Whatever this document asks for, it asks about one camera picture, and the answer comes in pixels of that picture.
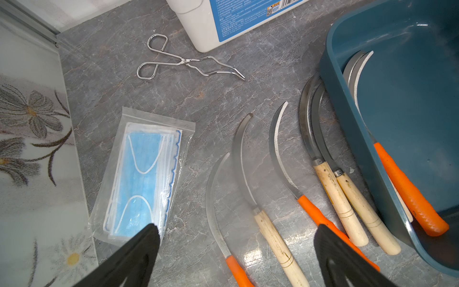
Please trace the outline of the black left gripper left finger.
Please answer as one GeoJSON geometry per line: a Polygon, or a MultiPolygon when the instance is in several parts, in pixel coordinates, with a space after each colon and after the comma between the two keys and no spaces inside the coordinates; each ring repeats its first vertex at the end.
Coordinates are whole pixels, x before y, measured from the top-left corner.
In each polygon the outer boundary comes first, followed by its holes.
{"type": "Polygon", "coordinates": [[[160,247],[160,235],[148,224],[77,287],[146,287],[150,281],[160,247]]]}

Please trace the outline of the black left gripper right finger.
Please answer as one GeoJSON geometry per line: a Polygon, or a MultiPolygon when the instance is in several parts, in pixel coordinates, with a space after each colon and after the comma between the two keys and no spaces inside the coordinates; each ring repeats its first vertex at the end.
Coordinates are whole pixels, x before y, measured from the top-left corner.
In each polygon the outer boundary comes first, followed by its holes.
{"type": "Polygon", "coordinates": [[[314,248],[327,287],[395,286],[323,224],[314,236],[314,248]]]}

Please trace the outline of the orange handle sickle group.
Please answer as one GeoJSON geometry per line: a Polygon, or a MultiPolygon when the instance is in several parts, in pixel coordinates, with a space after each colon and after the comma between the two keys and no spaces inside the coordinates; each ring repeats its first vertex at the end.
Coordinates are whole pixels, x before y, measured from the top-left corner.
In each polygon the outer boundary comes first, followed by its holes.
{"type": "Polygon", "coordinates": [[[419,189],[400,170],[396,162],[377,141],[373,143],[388,177],[398,190],[412,216],[418,221],[427,235],[438,237],[449,230],[448,223],[434,210],[433,206],[420,193],[419,189]]]}

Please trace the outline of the wooden handle sickle group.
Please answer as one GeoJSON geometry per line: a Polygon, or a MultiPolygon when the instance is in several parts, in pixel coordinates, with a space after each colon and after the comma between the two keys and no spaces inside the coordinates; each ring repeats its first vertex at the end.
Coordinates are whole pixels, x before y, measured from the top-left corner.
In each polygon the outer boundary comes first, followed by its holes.
{"type": "MultiPolygon", "coordinates": [[[[361,74],[363,72],[363,69],[365,67],[365,65],[368,63],[368,61],[370,60],[370,58],[373,56],[374,54],[374,51],[369,51],[369,52],[365,52],[363,50],[361,51],[358,51],[349,61],[348,63],[346,64],[345,68],[344,68],[344,72],[343,72],[343,77],[347,83],[347,86],[350,90],[350,94],[355,102],[355,105],[356,105],[356,108],[359,112],[359,115],[361,116],[361,119],[364,123],[364,126],[369,134],[369,136],[371,137],[372,141],[373,141],[373,144],[377,143],[377,140],[373,137],[372,133],[369,131],[367,125],[365,124],[364,120],[363,120],[363,116],[362,116],[362,113],[360,111],[360,108],[359,108],[359,103],[358,103],[358,97],[357,97],[357,90],[358,90],[358,84],[359,84],[359,80],[360,80],[360,77],[361,77],[361,74]]],[[[408,209],[407,205],[405,204],[405,202],[403,201],[403,199],[401,198],[398,190],[396,189],[396,187],[394,186],[393,182],[392,182],[392,179],[390,178],[390,183],[392,184],[392,187],[400,201],[400,204],[402,205],[403,209],[404,209],[404,212],[406,214],[406,216],[408,217],[408,220],[409,222],[413,222],[413,216],[410,212],[410,210],[408,209]]]]}

